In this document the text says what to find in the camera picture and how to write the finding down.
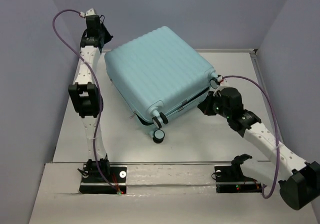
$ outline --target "gray wall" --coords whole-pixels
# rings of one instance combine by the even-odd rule
[[[56,13],[52,0],[0,0],[1,224],[28,223],[60,131],[77,61],[52,31]]]
[[[257,56],[286,145],[320,162],[320,0],[287,0]]]
[[[59,10],[96,8],[106,17],[114,48],[168,26],[197,49],[258,48],[286,0],[53,0]],[[66,16],[72,37],[83,31]]]

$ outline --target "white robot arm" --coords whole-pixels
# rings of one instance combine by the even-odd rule
[[[86,20],[87,29],[81,39],[80,54],[86,64],[82,59],[79,59],[79,71],[77,73],[77,77],[74,83],[69,85],[68,88],[74,109],[79,114],[84,124],[84,130],[87,137],[86,142],[89,150],[88,162],[85,165],[86,168],[83,171],[79,171],[83,175],[98,176],[99,172],[95,164],[96,154],[97,161],[102,172],[108,176],[110,172],[110,164],[107,158],[107,152],[103,145],[100,125],[98,125],[98,127],[96,126],[98,123],[98,117],[102,112],[99,100],[101,98],[103,101],[103,99],[102,96],[99,96],[95,79],[88,65],[91,67],[93,72],[97,70],[97,64],[101,56],[102,47],[112,39],[112,36],[107,31],[94,9],[88,10],[84,15],[84,19]],[[93,149],[94,143],[96,146],[96,152],[94,152]]]
[[[279,149],[279,185],[280,195],[293,209],[303,206],[320,195],[320,165],[317,162],[308,163],[294,154],[283,143],[276,147],[276,139],[261,120],[251,111],[244,109],[241,94],[231,88],[227,81],[217,79],[214,92],[209,92],[206,100],[198,108],[206,115],[220,115],[226,118],[229,127],[242,138],[258,148],[276,168],[277,148]],[[236,156],[230,168],[225,173],[232,178],[251,177],[266,185],[274,181],[274,169],[266,168],[261,162],[251,160],[252,157],[243,154]]]

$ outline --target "light blue suitcase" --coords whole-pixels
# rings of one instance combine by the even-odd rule
[[[105,54],[106,70],[135,118],[154,142],[163,125],[202,102],[215,69],[168,27]]]

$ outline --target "white table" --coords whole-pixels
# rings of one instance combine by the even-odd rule
[[[242,75],[257,80],[249,53],[201,55],[216,68],[218,74]],[[104,98],[101,116],[103,143],[113,163],[230,161],[244,153],[257,160],[266,160],[253,145],[232,131],[225,119],[204,116],[197,108],[164,127],[164,142],[154,144],[139,130],[136,121],[130,119],[132,113],[111,84],[103,57],[97,67],[97,78]],[[241,92],[245,108],[253,111],[271,129],[260,90],[245,80],[230,79],[229,83]],[[81,119],[70,100],[66,109],[53,161],[86,162],[88,149]]]
[[[122,196],[79,194],[81,166],[45,166],[30,224],[317,223],[310,204],[294,211],[278,191],[217,194],[213,165],[128,165]]]

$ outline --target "suitcase wheel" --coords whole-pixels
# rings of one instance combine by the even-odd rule
[[[161,142],[163,142],[165,134],[163,130],[155,130],[153,132],[153,141],[157,144],[160,144]]]
[[[160,121],[158,120],[158,118],[153,117],[153,118],[152,118],[152,121],[154,122],[155,126],[156,126],[158,129],[161,129],[161,128],[162,128],[162,125],[161,125]]]
[[[160,112],[160,117],[163,120],[164,124],[167,125],[169,123],[167,117],[165,116],[165,114],[163,114],[162,112]]]
[[[210,79],[210,85],[216,90],[218,88],[219,82],[217,81],[217,79],[212,78]]]

